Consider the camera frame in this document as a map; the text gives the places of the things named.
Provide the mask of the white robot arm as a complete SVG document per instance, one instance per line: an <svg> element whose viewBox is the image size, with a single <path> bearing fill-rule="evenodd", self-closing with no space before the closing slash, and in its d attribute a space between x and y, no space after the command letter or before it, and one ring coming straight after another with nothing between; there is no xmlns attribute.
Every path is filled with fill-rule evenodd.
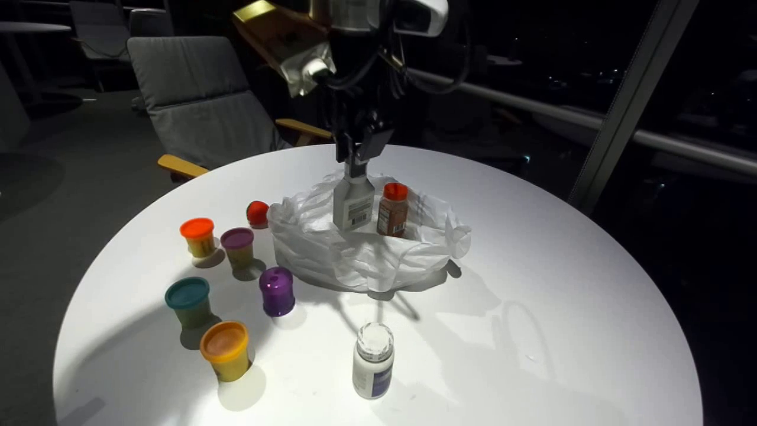
<svg viewBox="0 0 757 426"><path fill-rule="evenodd" d="M332 91L329 126L336 161L348 177L368 173L392 134L400 100L400 36L439 38L449 17L448 0L311 0L311 13L326 29L333 71L318 71Z"/></svg>

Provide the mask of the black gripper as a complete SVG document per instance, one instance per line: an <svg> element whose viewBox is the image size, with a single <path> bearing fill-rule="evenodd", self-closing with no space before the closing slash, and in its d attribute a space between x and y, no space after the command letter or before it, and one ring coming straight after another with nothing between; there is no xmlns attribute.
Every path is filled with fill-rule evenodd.
<svg viewBox="0 0 757 426"><path fill-rule="evenodd" d="M391 76L332 77L336 161L359 177L391 142L404 90Z"/></svg>

